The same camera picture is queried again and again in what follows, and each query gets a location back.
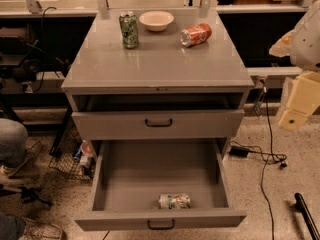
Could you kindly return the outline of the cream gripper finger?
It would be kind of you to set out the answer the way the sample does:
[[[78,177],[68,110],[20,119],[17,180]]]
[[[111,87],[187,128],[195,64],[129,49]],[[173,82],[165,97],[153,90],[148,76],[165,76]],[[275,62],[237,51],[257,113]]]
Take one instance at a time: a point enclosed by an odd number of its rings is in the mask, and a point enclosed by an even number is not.
[[[292,37],[294,33],[295,31],[291,30],[278,39],[269,49],[269,54],[279,58],[290,56]]]
[[[320,74],[302,72],[287,77],[283,84],[278,126],[286,131],[299,129],[320,107]]]

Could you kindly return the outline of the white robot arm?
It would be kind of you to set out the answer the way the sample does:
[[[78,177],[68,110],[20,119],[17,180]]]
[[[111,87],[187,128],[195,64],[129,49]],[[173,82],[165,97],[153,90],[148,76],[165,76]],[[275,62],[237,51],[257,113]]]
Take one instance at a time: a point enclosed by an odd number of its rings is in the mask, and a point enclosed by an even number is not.
[[[320,107],[320,2],[316,1],[293,30],[269,49],[276,57],[289,56],[302,72],[287,78],[283,86],[282,113],[278,125],[295,131]]]

